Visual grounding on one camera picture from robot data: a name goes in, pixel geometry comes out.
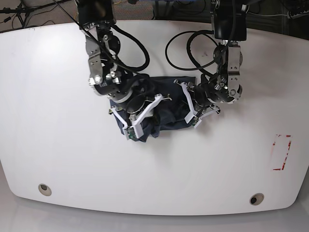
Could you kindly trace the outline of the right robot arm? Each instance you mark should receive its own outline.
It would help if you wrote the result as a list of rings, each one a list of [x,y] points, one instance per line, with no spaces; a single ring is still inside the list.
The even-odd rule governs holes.
[[[150,77],[143,71],[150,56],[145,46],[134,36],[120,29],[113,16],[111,0],[77,0],[78,19],[74,19],[85,33],[89,56],[89,85],[100,96],[110,99],[109,113],[122,131],[132,140],[157,137],[160,131],[176,129],[171,109],[173,97],[167,91],[169,78]],[[121,44],[113,30],[134,41],[142,50],[145,62],[132,67],[119,58]]]

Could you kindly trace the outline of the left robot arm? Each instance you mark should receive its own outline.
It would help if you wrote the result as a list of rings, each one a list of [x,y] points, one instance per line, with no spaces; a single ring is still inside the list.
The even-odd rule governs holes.
[[[181,86],[187,99],[189,113],[185,122],[197,127],[202,118],[220,113],[218,103],[233,104],[241,98],[240,67],[243,56],[239,42],[247,39],[246,15],[250,3],[246,0],[211,1],[212,30],[193,31],[186,44],[194,70],[202,75],[200,83],[174,82]],[[200,65],[191,53],[191,43],[199,35],[211,39],[216,48],[213,60]]]

